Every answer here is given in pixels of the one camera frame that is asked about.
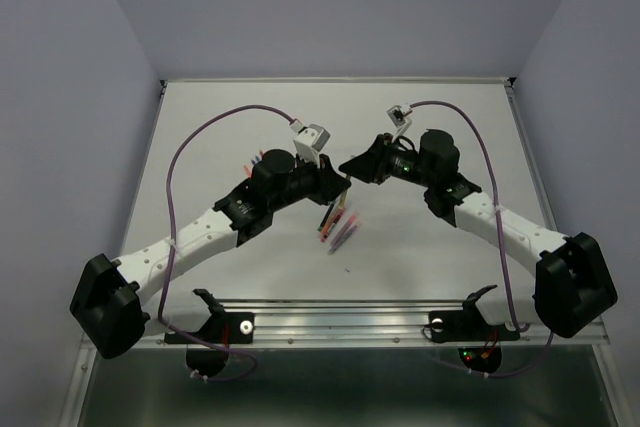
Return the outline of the green pen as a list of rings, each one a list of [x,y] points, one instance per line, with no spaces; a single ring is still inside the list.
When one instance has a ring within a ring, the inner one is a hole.
[[[332,214],[332,212],[333,212],[333,210],[334,210],[334,208],[335,208],[335,205],[336,205],[336,202],[335,202],[335,201],[334,201],[334,202],[331,202],[331,203],[329,204],[329,206],[328,206],[328,208],[327,208],[327,210],[326,210],[326,212],[325,212],[324,216],[322,217],[322,220],[321,220],[321,222],[320,222],[320,224],[319,224],[319,226],[318,226],[318,229],[317,229],[317,230],[318,230],[318,232],[322,232],[322,230],[323,230],[324,226],[325,226],[325,225],[326,225],[326,223],[328,222],[328,220],[329,220],[329,218],[330,218],[330,216],[331,216],[331,214]]]

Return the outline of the yellow pen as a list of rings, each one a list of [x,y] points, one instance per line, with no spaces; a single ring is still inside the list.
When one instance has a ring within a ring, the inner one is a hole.
[[[345,179],[349,182],[349,186],[347,187],[347,189],[346,189],[346,190],[344,190],[344,191],[341,193],[341,195],[340,195],[340,197],[339,197],[338,208],[339,208],[340,210],[342,210],[342,209],[344,209],[344,208],[345,208],[345,205],[346,205],[346,199],[347,199],[347,194],[348,194],[348,189],[350,188],[350,185],[351,185],[351,176],[350,176],[350,175],[346,175],[346,176],[345,176]]]

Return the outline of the aluminium rail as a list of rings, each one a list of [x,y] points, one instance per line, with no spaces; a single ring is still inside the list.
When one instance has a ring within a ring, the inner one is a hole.
[[[209,317],[202,300],[188,294],[170,299],[166,316],[177,327],[187,330],[199,327]],[[422,334],[432,312],[455,311],[458,302],[427,300],[266,300],[221,299],[230,313],[254,313],[253,342],[240,348],[338,349],[338,348],[435,348],[462,346],[464,343],[435,344]],[[169,348],[163,340],[165,330],[155,317],[147,322],[146,333],[134,348]],[[531,324],[519,340],[500,340],[502,346],[543,346],[549,331],[541,323]],[[576,336],[564,339],[554,336],[556,345],[608,345],[604,322],[597,320]]]

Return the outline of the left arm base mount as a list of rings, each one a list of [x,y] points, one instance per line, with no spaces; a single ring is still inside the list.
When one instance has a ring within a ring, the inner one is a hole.
[[[185,365],[192,379],[220,383],[252,374],[257,368],[257,358],[238,346],[253,343],[255,314],[226,310],[206,289],[195,289],[193,293],[206,304],[208,317],[195,331],[169,328],[164,342],[186,347]]]

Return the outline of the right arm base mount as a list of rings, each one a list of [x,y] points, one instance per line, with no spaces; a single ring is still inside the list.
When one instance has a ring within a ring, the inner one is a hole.
[[[462,343],[458,348],[460,367],[485,378],[506,377],[497,373],[503,359],[500,342],[520,339],[520,334],[505,323],[488,324],[477,307],[478,301],[496,288],[489,285],[469,294],[456,310],[430,312],[421,329],[422,335],[433,343]]]

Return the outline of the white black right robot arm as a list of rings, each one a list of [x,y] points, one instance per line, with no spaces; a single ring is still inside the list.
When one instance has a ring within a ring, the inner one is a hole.
[[[482,337],[495,325],[541,323],[571,338],[617,303],[616,287],[593,237],[552,231],[500,206],[460,173],[459,159],[449,133],[428,130],[416,150],[380,134],[339,169],[367,184],[397,178],[423,187],[424,201],[437,218],[493,245],[501,261],[512,259],[531,275],[533,284],[524,289],[479,292],[475,304],[460,313],[466,334]]]

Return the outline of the orange brown pen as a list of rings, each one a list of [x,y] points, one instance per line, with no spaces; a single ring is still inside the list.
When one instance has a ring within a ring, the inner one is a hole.
[[[322,243],[325,243],[328,240],[336,224],[341,220],[342,216],[344,215],[344,212],[345,212],[344,207],[338,207],[328,218],[327,222],[324,224],[321,230],[320,240]]]

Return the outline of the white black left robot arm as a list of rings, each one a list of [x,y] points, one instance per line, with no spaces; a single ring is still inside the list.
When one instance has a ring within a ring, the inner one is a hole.
[[[171,280],[255,238],[276,212],[305,199],[328,205],[350,186],[326,155],[305,162],[269,150],[250,177],[175,234],[115,259],[88,260],[70,312],[103,358],[120,356],[144,336],[151,316],[143,308],[155,294],[166,296]]]

